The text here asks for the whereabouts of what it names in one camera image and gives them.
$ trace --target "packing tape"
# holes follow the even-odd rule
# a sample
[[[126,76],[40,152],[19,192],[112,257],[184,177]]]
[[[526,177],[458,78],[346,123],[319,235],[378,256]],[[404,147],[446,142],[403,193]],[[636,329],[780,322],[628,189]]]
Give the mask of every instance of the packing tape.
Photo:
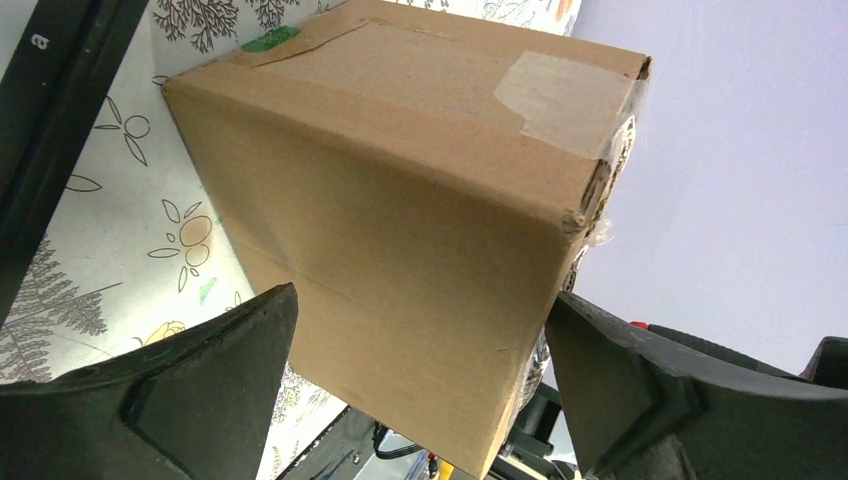
[[[521,133],[585,158],[605,158],[626,99],[639,80],[537,52],[524,52],[494,95],[524,117]]]

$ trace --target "green tape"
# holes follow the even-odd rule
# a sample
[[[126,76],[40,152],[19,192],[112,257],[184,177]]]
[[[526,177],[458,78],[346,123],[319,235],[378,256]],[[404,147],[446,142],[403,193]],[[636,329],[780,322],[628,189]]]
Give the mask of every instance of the green tape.
[[[248,53],[264,52],[296,37],[298,33],[300,33],[300,29],[296,27],[275,28],[256,40],[245,43],[241,49]]]
[[[212,287],[215,286],[215,282],[217,282],[217,278],[212,278],[206,285],[202,285],[200,287],[200,304],[203,305],[206,303],[206,297],[209,296],[209,291],[212,290]]]

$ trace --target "cardboard box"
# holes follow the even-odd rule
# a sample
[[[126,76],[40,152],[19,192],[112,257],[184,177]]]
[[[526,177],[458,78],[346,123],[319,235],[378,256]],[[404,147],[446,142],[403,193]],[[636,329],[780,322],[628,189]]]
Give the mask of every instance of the cardboard box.
[[[353,0],[165,90],[295,370],[482,478],[648,63]]]

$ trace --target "lavender background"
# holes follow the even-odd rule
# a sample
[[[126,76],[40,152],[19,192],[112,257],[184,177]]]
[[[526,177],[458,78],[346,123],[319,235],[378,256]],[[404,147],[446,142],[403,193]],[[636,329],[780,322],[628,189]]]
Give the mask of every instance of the lavender background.
[[[838,0],[583,2],[575,37],[654,63],[578,294],[793,372],[848,336],[845,25]]]

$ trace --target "yellow component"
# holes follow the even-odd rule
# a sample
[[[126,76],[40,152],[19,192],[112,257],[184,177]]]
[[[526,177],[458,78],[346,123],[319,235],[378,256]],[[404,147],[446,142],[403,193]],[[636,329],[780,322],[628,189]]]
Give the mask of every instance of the yellow component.
[[[441,466],[439,467],[439,480],[450,480],[450,476],[453,474],[453,465],[442,460]]]

